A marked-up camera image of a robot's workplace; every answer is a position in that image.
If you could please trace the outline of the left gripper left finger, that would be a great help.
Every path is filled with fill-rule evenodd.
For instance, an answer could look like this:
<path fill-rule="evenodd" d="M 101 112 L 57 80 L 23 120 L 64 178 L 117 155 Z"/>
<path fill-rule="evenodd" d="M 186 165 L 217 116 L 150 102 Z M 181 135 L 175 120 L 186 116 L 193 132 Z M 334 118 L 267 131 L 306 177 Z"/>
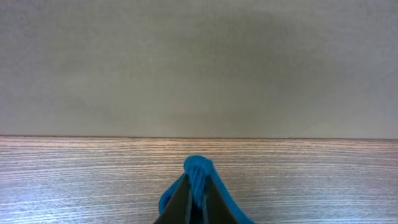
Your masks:
<path fill-rule="evenodd" d="M 154 224 L 189 224 L 192 193 L 187 174 L 181 175 L 161 196 Z"/>

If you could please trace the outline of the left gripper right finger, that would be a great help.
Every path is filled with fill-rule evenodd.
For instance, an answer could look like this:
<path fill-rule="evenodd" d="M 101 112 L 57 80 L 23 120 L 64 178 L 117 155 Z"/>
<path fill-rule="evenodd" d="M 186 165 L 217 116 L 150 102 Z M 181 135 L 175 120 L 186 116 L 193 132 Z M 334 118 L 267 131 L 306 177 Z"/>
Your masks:
<path fill-rule="evenodd" d="M 238 224 L 211 177 L 205 180 L 202 199 L 204 224 Z"/>

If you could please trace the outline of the blue t-shirt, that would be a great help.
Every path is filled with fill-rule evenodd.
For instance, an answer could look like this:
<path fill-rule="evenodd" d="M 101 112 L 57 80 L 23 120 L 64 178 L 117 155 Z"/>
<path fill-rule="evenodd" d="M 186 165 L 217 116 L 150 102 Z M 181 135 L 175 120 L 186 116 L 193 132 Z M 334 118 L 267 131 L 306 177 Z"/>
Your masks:
<path fill-rule="evenodd" d="M 189 224 L 204 224 L 202 198 L 207 177 L 211 177 L 213 179 L 223 200 L 226 202 L 227 207 L 238 221 L 238 224 L 254 224 L 254 222 L 240 209 L 228 192 L 228 189 L 221 180 L 221 177 L 218 175 L 212 160 L 203 156 L 189 156 L 185 159 L 183 168 L 183 174 L 188 175 L 192 193 L 192 208 Z"/>

